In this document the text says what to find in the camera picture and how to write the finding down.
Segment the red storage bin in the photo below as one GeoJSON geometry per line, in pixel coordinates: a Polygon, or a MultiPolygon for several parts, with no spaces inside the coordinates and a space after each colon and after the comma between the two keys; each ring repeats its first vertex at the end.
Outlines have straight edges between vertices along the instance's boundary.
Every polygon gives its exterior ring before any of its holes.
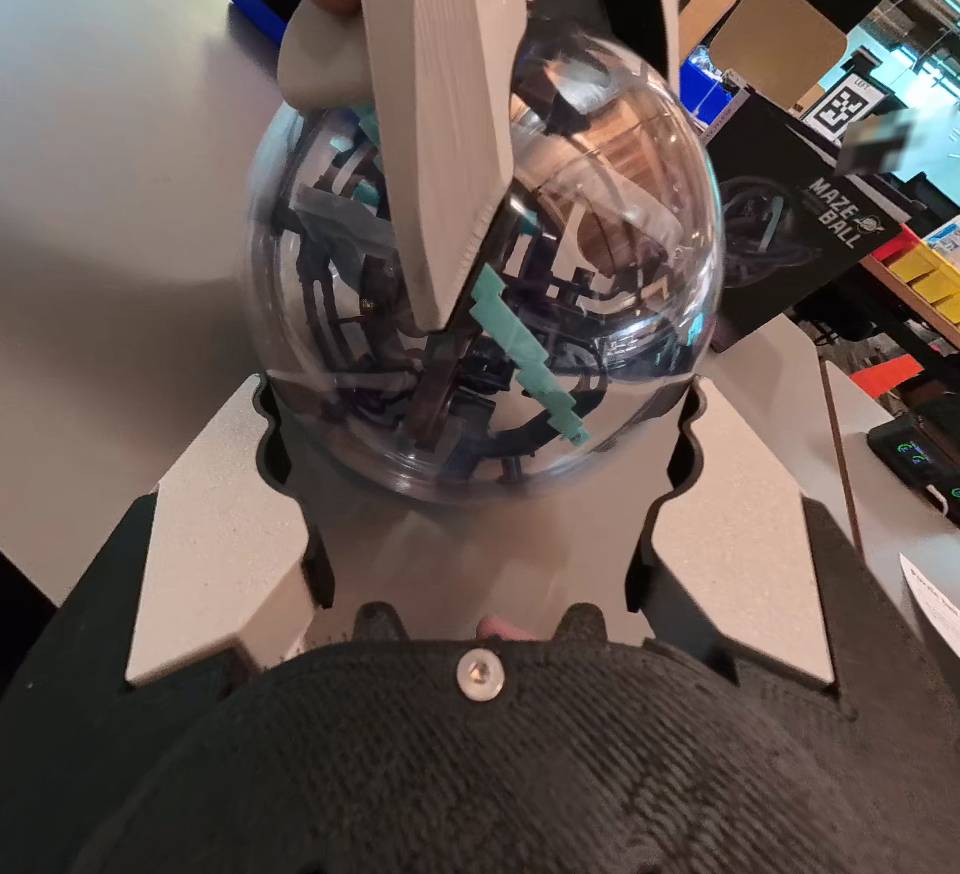
{"type": "Polygon", "coordinates": [[[899,226],[899,232],[896,233],[890,241],[874,250],[870,256],[883,266],[889,267],[896,260],[912,251],[920,243],[921,239],[914,233],[912,228],[908,224],[902,223],[899,226]]]}

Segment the yellow storage bin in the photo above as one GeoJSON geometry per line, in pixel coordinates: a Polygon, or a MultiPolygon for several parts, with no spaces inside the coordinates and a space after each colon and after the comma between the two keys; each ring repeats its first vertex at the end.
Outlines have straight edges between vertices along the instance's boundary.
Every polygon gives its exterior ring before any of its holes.
{"type": "Polygon", "coordinates": [[[959,270],[950,263],[932,269],[913,283],[913,290],[940,316],[959,325],[959,270]]]}
{"type": "Polygon", "coordinates": [[[935,271],[941,260],[935,251],[920,242],[892,261],[887,269],[900,281],[909,284],[935,271]]]}

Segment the black cardboard toy box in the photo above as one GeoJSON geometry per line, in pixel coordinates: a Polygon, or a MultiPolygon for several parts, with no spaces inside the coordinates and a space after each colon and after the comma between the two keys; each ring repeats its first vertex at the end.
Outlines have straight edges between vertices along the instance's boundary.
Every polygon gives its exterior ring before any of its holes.
{"type": "Polygon", "coordinates": [[[828,143],[751,89],[735,95],[703,141],[726,239],[717,353],[857,265],[908,220],[888,184],[837,175],[828,143]]]}

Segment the row of red yellow bins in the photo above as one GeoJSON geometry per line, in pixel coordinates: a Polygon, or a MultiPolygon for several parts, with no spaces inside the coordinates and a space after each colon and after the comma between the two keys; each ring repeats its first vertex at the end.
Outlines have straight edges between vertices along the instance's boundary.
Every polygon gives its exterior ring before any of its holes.
{"type": "Polygon", "coordinates": [[[953,348],[959,350],[958,325],[945,317],[939,308],[926,301],[910,284],[901,281],[874,257],[869,255],[862,259],[859,264],[875,281],[882,284],[884,288],[892,292],[899,301],[905,304],[926,327],[948,342],[953,348]]]}

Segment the clear plastic maze ball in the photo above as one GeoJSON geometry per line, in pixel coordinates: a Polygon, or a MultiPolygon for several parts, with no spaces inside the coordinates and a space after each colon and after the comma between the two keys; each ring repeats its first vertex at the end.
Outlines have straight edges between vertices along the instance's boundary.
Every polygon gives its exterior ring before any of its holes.
{"type": "Polygon", "coordinates": [[[247,312],[317,454],[419,501],[545,493],[686,393],[724,236],[713,169],[664,78],[533,17],[514,175],[448,327],[416,325],[371,105],[283,104],[250,179],[247,312]]]}

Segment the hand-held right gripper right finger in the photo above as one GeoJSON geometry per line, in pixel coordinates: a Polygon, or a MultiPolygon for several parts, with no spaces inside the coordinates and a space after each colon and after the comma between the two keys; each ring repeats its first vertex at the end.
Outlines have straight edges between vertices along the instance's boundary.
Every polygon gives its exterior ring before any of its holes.
{"type": "Polygon", "coordinates": [[[815,691],[834,685],[808,498],[707,378],[683,401],[667,478],[634,549],[627,609],[729,680],[750,663],[815,691]]]}

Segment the tan rounded panel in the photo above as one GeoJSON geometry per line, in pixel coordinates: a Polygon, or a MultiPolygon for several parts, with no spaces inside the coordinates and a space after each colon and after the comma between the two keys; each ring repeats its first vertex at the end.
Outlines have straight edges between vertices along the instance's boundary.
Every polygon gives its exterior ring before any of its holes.
{"type": "Polygon", "coordinates": [[[708,47],[711,62],[788,110],[844,56],[848,37],[806,0],[740,0],[708,47]]]}

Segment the printed paper sheet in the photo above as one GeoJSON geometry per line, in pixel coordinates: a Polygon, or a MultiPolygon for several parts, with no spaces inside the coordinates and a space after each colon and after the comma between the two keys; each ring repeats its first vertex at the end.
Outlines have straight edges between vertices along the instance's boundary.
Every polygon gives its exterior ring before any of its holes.
{"type": "Polygon", "coordinates": [[[959,608],[904,554],[898,555],[913,600],[950,651],[959,657],[959,608]]]}

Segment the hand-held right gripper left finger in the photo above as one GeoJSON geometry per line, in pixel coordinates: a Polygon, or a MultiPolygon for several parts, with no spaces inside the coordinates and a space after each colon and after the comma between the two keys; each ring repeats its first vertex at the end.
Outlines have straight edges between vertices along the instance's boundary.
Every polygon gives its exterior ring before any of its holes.
{"type": "Polygon", "coordinates": [[[158,481],[126,681],[233,651],[254,672],[306,650],[320,607],[301,503],[268,467],[277,419],[251,375],[158,481]]]}

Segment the black power bank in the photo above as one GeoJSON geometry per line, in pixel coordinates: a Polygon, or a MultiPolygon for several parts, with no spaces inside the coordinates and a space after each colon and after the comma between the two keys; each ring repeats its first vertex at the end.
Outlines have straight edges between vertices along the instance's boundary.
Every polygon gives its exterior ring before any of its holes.
{"type": "Polygon", "coordinates": [[[872,428],[872,453],[909,490],[954,526],[959,526],[958,448],[931,423],[913,413],[872,428]]]}

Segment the orange paper piece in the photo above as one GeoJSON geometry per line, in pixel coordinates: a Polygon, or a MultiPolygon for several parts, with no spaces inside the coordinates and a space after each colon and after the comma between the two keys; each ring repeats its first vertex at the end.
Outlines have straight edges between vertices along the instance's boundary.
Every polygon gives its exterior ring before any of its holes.
{"type": "Polygon", "coordinates": [[[922,373],[923,366],[912,356],[903,354],[888,361],[866,366],[849,379],[873,400],[890,393],[922,373]]]}

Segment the black white marker tag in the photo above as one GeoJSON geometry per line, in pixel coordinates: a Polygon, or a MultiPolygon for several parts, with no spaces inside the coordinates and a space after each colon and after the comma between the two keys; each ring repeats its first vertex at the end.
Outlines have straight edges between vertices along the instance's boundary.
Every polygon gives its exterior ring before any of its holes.
{"type": "Polygon", "coordinates": [[[869,50],[856,48],[842,64],[843,75],[800,116],[800,121],[839,147],[851,124],[896,98],[874,76],[881,64],[869,50]]]}

